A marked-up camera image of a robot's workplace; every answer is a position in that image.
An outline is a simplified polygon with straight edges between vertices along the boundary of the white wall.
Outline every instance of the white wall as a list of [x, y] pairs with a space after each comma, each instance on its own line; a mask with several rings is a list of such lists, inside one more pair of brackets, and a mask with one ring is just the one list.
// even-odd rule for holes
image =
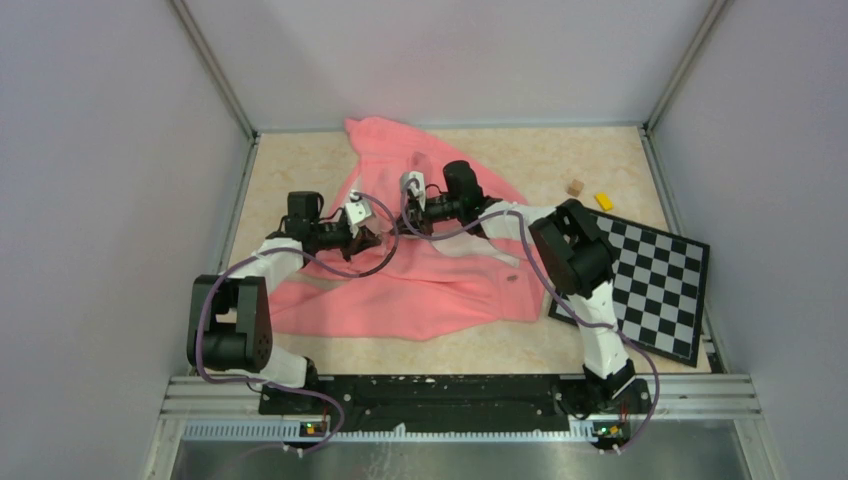
[[260, 130], [641, 123], [711, 0], [188, 0]]
[[0, 478], [135, 478], [246, 140], [164, 0], [0, 6]]
[[735, 2], [658, 132], [792, 478], [848, 478], [848, 3]]

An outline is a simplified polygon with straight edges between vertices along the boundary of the beige floor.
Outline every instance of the beige floor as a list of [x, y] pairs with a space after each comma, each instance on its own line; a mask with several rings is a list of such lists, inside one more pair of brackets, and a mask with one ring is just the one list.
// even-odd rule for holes
[[[559, 204], [567, 184], [585, 183], [580, 195], [596, 207], [605, 192], [618, 216], [666, 230], [659, 199], [635, 127], [432, 130], [508, 179], [534, 205]], [[246, 256], [276, 229], [286, 195], [315, 190], [333, 198], [357, 157], [343, 132], [265, 134], [261, 137], [232, 261]], [[580, 372], [576, 327], [545, 316], [533, 324], [502, 320], [426, 342], [387, 338], [326, 338], [276, 334], [275, 342], [312, 358], [322, 373], [569, 373]], [[661, 372], [708, 372], [652, 356]], [[632, 353], [637, 370], [647, 363]]]

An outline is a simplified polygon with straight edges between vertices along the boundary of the pink towel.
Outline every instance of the pink towel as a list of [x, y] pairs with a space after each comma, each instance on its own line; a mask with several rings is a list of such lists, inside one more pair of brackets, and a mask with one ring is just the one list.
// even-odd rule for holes
[[[345, 129], [359, 154], [359, 163], [327, 211], [335, 211], [358, 182], [357, 189], [383, 200], [397, 216], [403, 173], [423, 172], [427, 183], [445, 190], [442, 167], [454, 160], [471, 164], [487, 195], [526, 203], [491, 170], [418, 129], [376, 117], [347, 120]], [[382, 210], [377, 206], [373, 210], [379, 216], [381, 231], [391, 231]], [[456, 228], [457, 222], [446, 222], [437, 226], [437, 231]], [[517, 260], [524, 258], [520, 245], [498, 243], [500, 249], [515, 255], [510, 262], [474, 253], [485, 251], [483, 246], [491, 247], [484, 239], [471, 235], [458, 239], [466, 242], [469, 254], [450, 256], [430, 242], [401, 238], [396, 255], [383, 270], [332, 290], [283, 282], [270, 298], [273, 328], [301, 335], [426, 340], [498, 319], [535, 321], [543, 288], [527, 261]], [[339, 252], [320, 252], [319, 258], [342, 270], [363, 272], [378, 264], [387, 250], [384, 243], [383, 248], [354, 256], [350, 263]], [[302, 272], [338, 279], [314, 264]]]

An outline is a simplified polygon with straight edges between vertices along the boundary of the black and white checkerboard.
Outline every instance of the black and white checkerboard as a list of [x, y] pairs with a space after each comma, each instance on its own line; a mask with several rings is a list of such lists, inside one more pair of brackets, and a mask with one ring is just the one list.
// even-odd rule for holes
[[[591, 214], [619, 250], [613, 305], [621, 331], [645, 350], [696, 366], [709, 245], [605, 213]], [[548, 316], [575, 324], [555, 302]]]

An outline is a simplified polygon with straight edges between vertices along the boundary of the yellow block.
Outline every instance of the yellow block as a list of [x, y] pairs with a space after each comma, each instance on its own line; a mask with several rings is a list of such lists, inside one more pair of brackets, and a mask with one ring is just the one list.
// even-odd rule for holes
[[599, 193], [595, 195], [595, 200], [598, 201], [598, 205], [601, 206], [601, 209], [605, 212], [612, 210], [612, 202], [606, 193]]

